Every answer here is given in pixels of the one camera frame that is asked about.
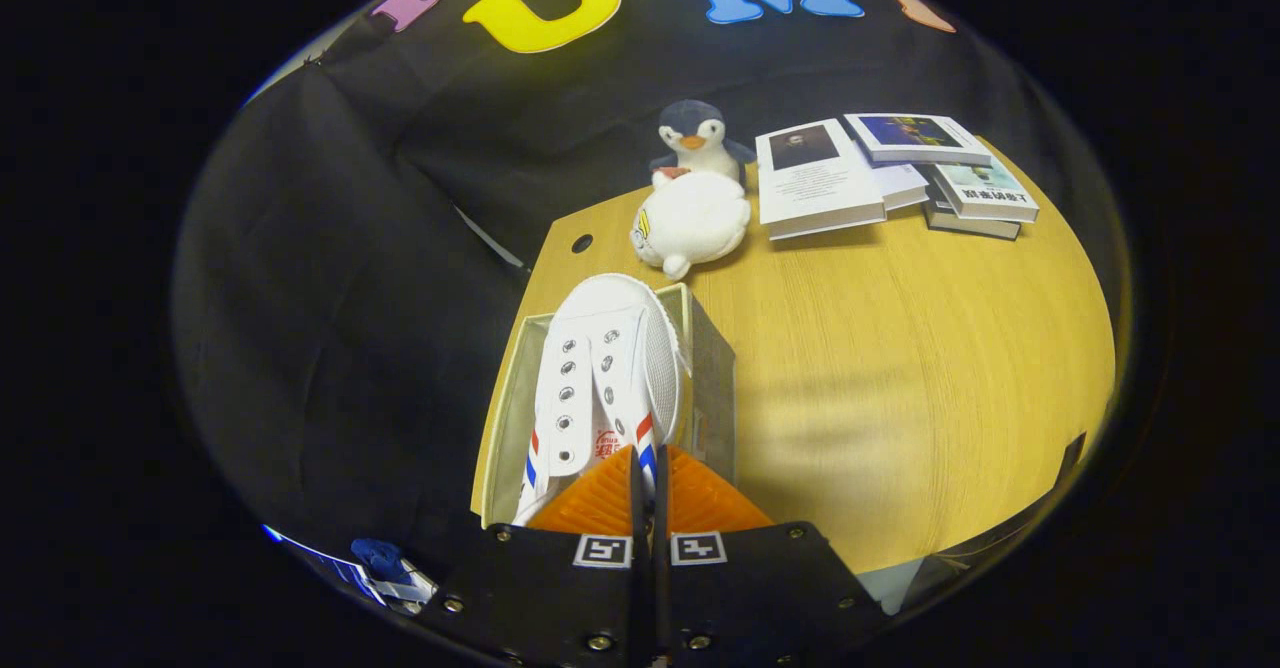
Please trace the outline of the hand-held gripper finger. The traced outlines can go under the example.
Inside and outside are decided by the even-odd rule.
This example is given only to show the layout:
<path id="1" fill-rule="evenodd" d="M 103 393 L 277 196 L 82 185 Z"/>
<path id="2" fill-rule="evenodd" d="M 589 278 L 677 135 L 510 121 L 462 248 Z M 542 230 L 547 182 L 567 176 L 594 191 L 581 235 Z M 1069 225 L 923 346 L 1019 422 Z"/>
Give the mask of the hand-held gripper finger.
<path id="1" fill-rule="evenodd" d="M 626 458 L 622 534 L 490 525 L 438 580 L 415 628 L 480 667 L 649 665 L 649 518 L 637 459 Z"/>
<path id="2" fill-rule="evenodd" d="M 659 654 L 672 667 L 842 667 L 890 624 L 810 522 L 677 530 L 677 450 L 655 463 Z"/>

